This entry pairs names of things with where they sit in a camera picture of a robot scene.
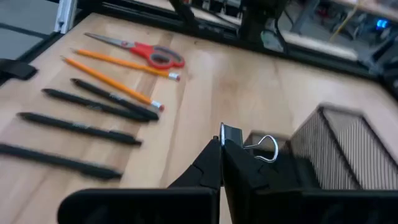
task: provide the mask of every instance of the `wooden table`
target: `wooden table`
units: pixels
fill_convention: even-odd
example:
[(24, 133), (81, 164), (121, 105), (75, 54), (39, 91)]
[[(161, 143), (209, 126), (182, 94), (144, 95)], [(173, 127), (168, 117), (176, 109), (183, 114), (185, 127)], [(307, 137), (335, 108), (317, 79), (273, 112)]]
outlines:
[[(185, 68), (176, 70), (182, 81), (176, 83), (75, 55), (70, 47), (145, 62), (95, 41), (84, 32), (168, 46), (187, 61)], [(140, 125), (44, 96), (41, 89), (57, 88), (101, 100), (75, 88), (70, 78), (112, 90), (65, 64), (61, 55), (96, 67), (162, 102), (166, 108), (159, 122)], [(4, 224), (56, 223), (60, 201), (79, 189), (166, 187), (218, 134), (221, 122), (242, 128), (244, 138), (252, 129), (290, 135), (322, 101), (363, 110), (398, 159), (395, 101), (379, 85), (346, 75), (98, 14), (88, 16), (32, 65), (39, 69), (34, 78), (27, 82), (9, 80), (0, 87), (0, 141), (112, 166), (124, 170), (124, 176), (120, 182), (102, 182), (68, 170), (0, 156), (0, 217)], [(30, 124), (16, 117), (21, 111), (126, 131), (144, 143), (129, 147)], [(224, 195), (221, 206), (221, 223), (230, 223)]]

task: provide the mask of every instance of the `black pen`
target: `black pen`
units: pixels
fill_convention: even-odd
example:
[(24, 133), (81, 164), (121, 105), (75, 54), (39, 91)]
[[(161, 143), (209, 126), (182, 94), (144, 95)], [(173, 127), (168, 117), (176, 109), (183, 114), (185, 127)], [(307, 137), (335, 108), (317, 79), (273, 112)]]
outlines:
[(135, 111), (136, 113), (139, 113), (143, 116), (145, 116), (146, 118), (149, 118), (151, 120), (159, 120), (159, 116), (157, 115), (157, 113), (150, 111), (142, 106), (138, 106), (135, 105), (131, 102), (128, 102), (127, 100), (121, 98), (118, 95), (115, 95), (113, 93), (107, 92), (105, 90), (102, 90), (100, 88), (98, 88), (97, 86), (94, 86), (92, 84), (89, 84), (87, 82), (84, 82), (83, 80), (80, 80), (78, 78), (71, 78), (70, 79), (76, 86), (85, 89), (91, 93), (94, 93), (98, 96), (101, 96), (109, 101), (112, 101), (114, 103), (117, 103), (121, 106), (124, 106), (125, 108), (131, 110), (131, 111)]
[(66, 167), (68, 169), (77, 170), (84, 175), (90, 175), (103, 180), (120, 179), (122, 177), (120, 172), (105, 166), (89, 164), (83, 161), (69, 159), (55, 154), (37, 152), (35, 150), (26, 149), (19, 146), (0, 144), (0, 154)]
[(52, 127), (62, 128), (69, 131), (74, 131), (77, 133), (89, 134), (91, 136), (97, 136), (105, 139), (110, 139), (117, 142), (122, 142), (125, 144), (141, 145), (140, 141), (137, 141), (130, 134), (120, 133), (118, 131), (111, 130), (101, 130), (97, 128), (92, 128), (85, 124), (76, 123), (73, 121), (63, 121), (57, 118), (51, 118), (42, 114), (35, 113), (18, 113), (22, 119), (27, 121), (32, 121), (35, 123), (40, 123)]
[(44, 93), (48, 94), (48, 96), (54, 97), (56, 99), (64, 100), (71, 103), (76, 103), (78, 105), (85, 106), (89, 109), (103, 111), (105, 113), (115, 114), (118, 116), (122, 116), (124, 118), (132, 119), (134, 121), (140, 122), (148, 122), (149, 119), (145, 118), (133, 111), (122, 110), (119, 108), (114, 108), (112, 106), (105, 105), (103, 103), (95, 102), (92, 100), (88, 100), (86, 98), (82, 98), (80, 96), (72, 95), (69, 93), (65, 93), (59, 90), (54, 89), (43, 89)]

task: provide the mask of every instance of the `pencil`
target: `pencil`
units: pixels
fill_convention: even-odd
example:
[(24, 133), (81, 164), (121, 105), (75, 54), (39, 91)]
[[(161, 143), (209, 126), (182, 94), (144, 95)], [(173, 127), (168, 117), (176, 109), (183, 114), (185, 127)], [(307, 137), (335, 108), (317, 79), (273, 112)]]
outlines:
[(155, 108), (158, 108), (159, 111), (164, 110), (164, 105), (162, 105), (158, 101), (151, 100), (150, 98), (128, 88), (127, 86), (123, 85), (122, 83), (119, 83), (118, 81), (113, 80), (112, 78), (107, 77), (105, 74), (102, 74), (101, 72), (98, 72), (93, 68), (87, 67), (86, 65), (83, 65), (80, 62), (77, 62), (75, 60), (72, 60), (72, 59), (66, 58), (66, 57), (62, 57), (62, 58), (64, 59), (64, 61), (66, 61), (66, 63), (68, 63), (76, 68), (79, 68), (80, 70), (88, 73), (89, 75), (94, 76), (95, 78), (101, 80), (102, 82), (105, 82), (106, 84), (128, 94), (129, 96), (137, 99), (141, 103), (145, 103), (147, 105), (152, 105)]
[(95, 59), (104, 60), (104, 61), (107, 61), (107, 62), (115, 63), (115, 64), (118, 64), (118, 65), (122, 65), (122, 66), (125, 66), (125, 67), (128, 67), (128, 68), (135, 68), (135, 69), (143, 70), (143, 71), (146, 71), (146, 72), (149, 72), (149, 73), (152, 73), (152, 74), (164, 77), (164, 78), (169, 78), (169, 79), (172, 79), (172, 80), (176, 80), (178, 82), (180, 81), (180, 76), (177, 73), (174, 73), (174, 72), (170, 72), (169, 73), (169, 72), (161, 71), (161, 70), (158, 70), (156, 68), (148, 67), (146, 65), (140, 65), (138, 63), (129, 62), (127, 60), (122, 60), (122, 59), (110, 57), (110, 56), (107, 56), (105, 54), (91, 52), (89, 50), (83, 50), (83, 49), (80, 49), (80, 50), (72, 49), (72, 50), (75, 53), (80, 54), (80, 55), (92, 57), (92, 58), (95, 58)]

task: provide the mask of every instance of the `black mesh container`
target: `black mesh container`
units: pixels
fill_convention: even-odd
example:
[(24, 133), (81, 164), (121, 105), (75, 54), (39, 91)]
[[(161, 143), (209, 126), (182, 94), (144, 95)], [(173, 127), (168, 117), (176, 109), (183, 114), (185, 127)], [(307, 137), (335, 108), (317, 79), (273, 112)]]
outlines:
[[(290, 139), (255, 131), (244, 144), (255, 144), (265, 134), (275, 136), (280, 146), (270, 166), (289, 177), (292, 188), (398, 189), (396, 162), (359, 112), (320, 105)], [(251, 153), (269, 157), (274, 149), (268, 144)]]

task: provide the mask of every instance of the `scissor blade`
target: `scissor blade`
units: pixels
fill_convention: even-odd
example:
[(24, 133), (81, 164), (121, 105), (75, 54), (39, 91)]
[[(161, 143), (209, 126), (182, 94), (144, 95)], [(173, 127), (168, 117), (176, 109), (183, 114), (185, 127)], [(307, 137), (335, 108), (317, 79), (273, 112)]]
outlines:
[(98, 34), (91, 34), (91, 33), (85, 33), (85, 35), (92, 37), (94, 39), (100, 40), (102, 42), (108, 43), (108, 44), (112, 44), (118, 47), (122, 47), (122, 48), (131, 48), (134, 47), (134, 43), (130, 43), (127, 41), (123, 41), (123, 40), (118, 40), (118, 39), (114, 39), (114, 38), (110, 38), (110, 37), (105, 37), (103, 35), (98, 35)]

